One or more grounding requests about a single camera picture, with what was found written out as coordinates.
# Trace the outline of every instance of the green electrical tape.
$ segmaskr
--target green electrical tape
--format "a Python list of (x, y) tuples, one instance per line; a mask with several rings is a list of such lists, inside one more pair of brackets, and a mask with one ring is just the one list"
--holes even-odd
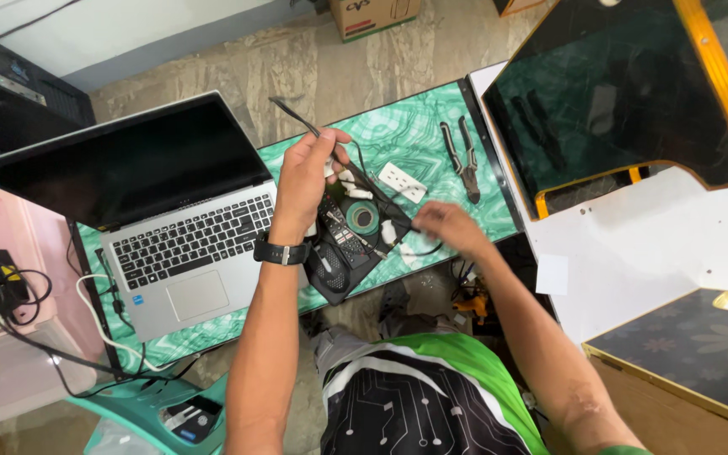
[(359, 236), (378, 233), (378, 207), (370, 201), (358, 201), (347, 210), (347, 225)]

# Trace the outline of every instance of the green marble desk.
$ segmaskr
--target green marble desk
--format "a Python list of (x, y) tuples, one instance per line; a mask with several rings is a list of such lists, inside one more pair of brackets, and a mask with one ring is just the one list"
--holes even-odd
[[(496, 174), (494, 174), (495, 171), (501, 172), (498, 170), (495, 156), (490, 158), (491, 162), (482, 141), (479, 140), (479, 131), (484, 134), (484, 130), (482, 127), (477, 130), (473, 123), (470, 113), (477, 112), (477, 110), (473, 103), (470, 101), (466, 103), (466, 99), (463, 97), (463, 91), (467, 89), (466, 86), (459, 85), (457, 82), (449, 83), (381, 108), (339, 120), (331, 126), (345, 130), (359, 142), (368, 170), (377, 174), (384, 164), (393, 162), (398, 168), (407, 171), (429, 187), (429, 192), (423, 197), (420, 204), (414, 204), (401, 197), (396, 199), (408, 216), (413, 217), (430, 199), (457, 202), (479, 223), (491, 240), (498, 241), (518, 232), (517, 224), (514, 222), (514, 208), (507, 205)], [(468, 119), (468, 127), (471, 130), (479, 164), (476, 174), (481, 199), (477, 205), (468, 201), (462, 181), (453, 172), (439, 126), (441, 121), (446, 121), (451, 126), (451, 130), (454, 131), (456, 149), (460, 152), (460, 160), (465, 162), (465, 146), (457, 126), (457, 121), (463, 115)], [(280, 176), (283, 152), (297, 140), (298, 137), (294, 137), (258, 150), (275, 181)], [(350, 147), (349, 151), (350, 157), (357, 160), (354, 154), (355, 148)], [(381, 187), (388, 195), (394, 193), (385, 185), (381, 185)], [(99, 233), (80, 224), (78, 224), (78, 229), (92, 273), (104, 273), (95, 254), (95, 250), (100, 248)], [(429, 251), (435, 246), (424, 236), (415, 233), (409, 233), (404, 238), (404, 243), (418, 253)], [(446, 261), (455, 254), (454, 251), (444, 248), (430, 256), (413, 258), (413, 262), (410, 261), (408, 264), (397, 253), (397, 249), (394, 249), (387, 260), (380, 262), (367, 275), (353, 291), (353, 294), (367, 291), (416, 270)], [(104, 292), (108, 288), (105, 278), (96, 278), (96, 285), (99, 292)], [(100, 299), (115, 341), (139, 351), (141, 345), (134, 332), (115, 314), (111, 295), (102, 295)], [(299, 313), (306, 313), (326, 305), (326, 303), (324, 297), (311, 286), (299, 292)], [(246, 312), (246, 308), (241, 309), (147, 342), (147, 358), (156, 365), (168, 364), (236, 338), (240, 336), (244, 326)], [(122, 350), (117, 351), (122, 366), (129, 371), (136, 370), (138, 359), (128, 356)]]

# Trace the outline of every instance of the pink furniture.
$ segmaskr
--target pink furniture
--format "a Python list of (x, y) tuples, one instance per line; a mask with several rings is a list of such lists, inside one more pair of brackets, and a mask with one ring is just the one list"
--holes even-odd
[[(75, 291), (78, 276), (66, 263), (70, 233), (62, 216), (0, 190), (0, 249), (10, 252), (20, 269), (41, 270), (53, 281), (49, 298), (38, 317), (20, 332), (35, 341), (78, 357), (97, 361), (104, 350), (95, 321)], [(74, 252), (72, 263), (78, 266)], [(46, 281), (25, 275), (36, 292), (46, 292)], [(22, 306), (22, 321), (31, 318), (34, 306)], [(0, 330), (0, 421), (67, 397), (57, 372), (45, 352)], [(73, 392), (95, 385), (96, 372), (67, 360), (56, 359)]]

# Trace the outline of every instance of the wristwatch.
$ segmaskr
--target wristwatch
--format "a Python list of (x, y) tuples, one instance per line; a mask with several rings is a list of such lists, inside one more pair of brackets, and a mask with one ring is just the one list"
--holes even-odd
[(259, 233), (255, 239), (255, 261), (271, 262), (280, 265), (304, 264), (308, 261), (310, 243), (303, 242), (298, 246), (280, 246), (268, 243), (268, 231)]

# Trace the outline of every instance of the black mouse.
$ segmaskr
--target black mouse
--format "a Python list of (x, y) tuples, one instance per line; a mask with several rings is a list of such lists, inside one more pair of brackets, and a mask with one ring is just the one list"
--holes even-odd
[(308, 265), (320, 284), (332, 292), (343, 292), (350, 285), (349, 272), (336, 251), (326, 242), (320, 242), (308, 255)]

